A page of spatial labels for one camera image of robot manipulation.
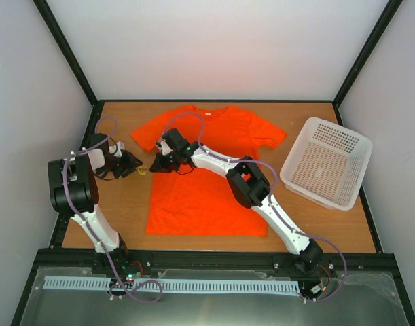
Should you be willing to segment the yellow brooch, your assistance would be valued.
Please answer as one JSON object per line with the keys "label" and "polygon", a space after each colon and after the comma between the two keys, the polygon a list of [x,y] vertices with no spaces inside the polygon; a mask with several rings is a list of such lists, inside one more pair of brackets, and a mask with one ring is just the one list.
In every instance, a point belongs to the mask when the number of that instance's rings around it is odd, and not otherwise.
{"label": "yellow brooch", "polygon": [[137,167],[136,171],[140,175],[147,175],[149,173],[149,169],[144,165],[141,165],[141,166]]}

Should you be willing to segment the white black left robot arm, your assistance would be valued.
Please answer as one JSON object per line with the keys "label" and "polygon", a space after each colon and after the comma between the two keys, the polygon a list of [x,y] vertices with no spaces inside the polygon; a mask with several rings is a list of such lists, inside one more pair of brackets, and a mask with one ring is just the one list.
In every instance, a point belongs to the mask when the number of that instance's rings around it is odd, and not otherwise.
{"label": "white black left robot arm", "polygon": [[54,210],[77,222],[92,241],[97,258],[114,272],[131,265],[126,243],[105,218],[99,202],[96,179],[125,178],[143,165],[122,142],[96,133],[87,148],[68,159],[48,162],[50,201]]}

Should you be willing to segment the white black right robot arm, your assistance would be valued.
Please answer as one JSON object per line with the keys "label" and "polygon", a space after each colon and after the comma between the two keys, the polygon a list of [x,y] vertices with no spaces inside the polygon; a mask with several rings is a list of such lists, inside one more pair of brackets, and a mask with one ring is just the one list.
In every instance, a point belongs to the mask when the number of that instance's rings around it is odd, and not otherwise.
{"label": "white black right robot arm", "polygon": [[250,156],[234,158],[216,152],[199,140],[190,143],[176,128],[167,130],[156,142],[156,154],[150,171],[171,173],[180,165],[208,170],[224,177],[235,200],[246,209],[260,215],[283,241],[294,256],[295,267],[302,274],[312,272],[322,257],[323,250],[288,216],[273,194],[273,186],[260,166],[268,164]]}

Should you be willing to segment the orange t-shirt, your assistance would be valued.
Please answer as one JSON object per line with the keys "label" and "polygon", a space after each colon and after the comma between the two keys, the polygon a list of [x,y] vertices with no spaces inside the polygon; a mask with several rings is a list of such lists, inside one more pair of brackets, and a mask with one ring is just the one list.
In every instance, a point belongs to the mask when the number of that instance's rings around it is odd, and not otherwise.
{"label": "orange t-shirt", "polygon": [[[195,106],[160,114],[130,135],[143,151],[156,147],[166,127],[176,128],[190,143],[227,156],[258,159],[258,149],[275,148],[287,134],[252,111],[229,106],[207,111]],[[225,178],[208,170],[182,166],[152,179],[146,233],[179,236],[266,236],[267,224],[234,198]]]}

